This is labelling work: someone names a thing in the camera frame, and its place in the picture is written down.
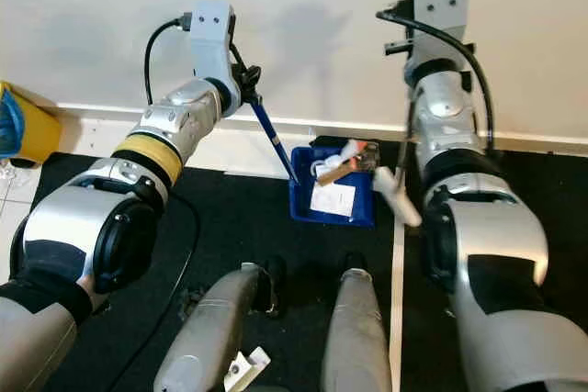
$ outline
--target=white paper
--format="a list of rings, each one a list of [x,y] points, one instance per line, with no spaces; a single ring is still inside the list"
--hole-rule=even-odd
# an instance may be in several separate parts
[[[314,184],[311,197],[311,210],[351,216],[356,188],[352,185],[328,184],[324,187]]]

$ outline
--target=blue plastic tray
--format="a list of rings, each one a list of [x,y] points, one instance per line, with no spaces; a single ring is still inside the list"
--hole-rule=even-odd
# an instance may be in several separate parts
[[[290,215],[295,220],[305,222],[374,227],[372,177],[368,173],[352,173],[335,181],[338,184],[352,185],[356,188],[351,217],[311,210],[312,188],[316,182],[316,178],[311,175],[311,164],[338,154],[340,151],[341,149],[336,147],[297,147],[292,151],[292,166],[300,180],[300,185],[296,185],[292,180],[289,182]]]

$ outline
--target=yellow ring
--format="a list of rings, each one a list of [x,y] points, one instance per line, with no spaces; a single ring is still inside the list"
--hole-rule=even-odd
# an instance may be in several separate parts
[[[146,135],[133,134],[128,136],[115,151],[136,151],[157,162],[169,176],[172,185],[182,171],[182,162],[167,144]]]

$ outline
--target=robotic arm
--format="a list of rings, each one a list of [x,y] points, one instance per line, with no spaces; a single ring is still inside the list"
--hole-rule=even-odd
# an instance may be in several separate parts
[[[407,26],[416,20],[461,40],[467,1],[405,0],[378,17]],[[484,153],[464,54],[417,29],[386,52],[409,52],[407,126],[418,139],[424,185],[425,271],[450,297],[469,388],[588,390],[588,337],[539,294],[548,270],[545,234]],[[491,150],[489,106],[487,114]]]
[[[108,293],[147,271],[182,168],[254,92],[243,63],[231,64],[233,29],[229,4],[198,4],[190,25],[197,77],[147,107],[110,158],[39,202],[19,228],[24,269],[0,286],[1,391],[40,389]]]

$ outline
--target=white tile floor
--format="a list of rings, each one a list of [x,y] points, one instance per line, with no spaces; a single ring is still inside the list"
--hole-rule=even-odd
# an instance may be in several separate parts
[[[20,221],[30,211],[40,179],[37,169],[17,169],[12,179],[0,179],[0,284],[8,280],[10,243]]]

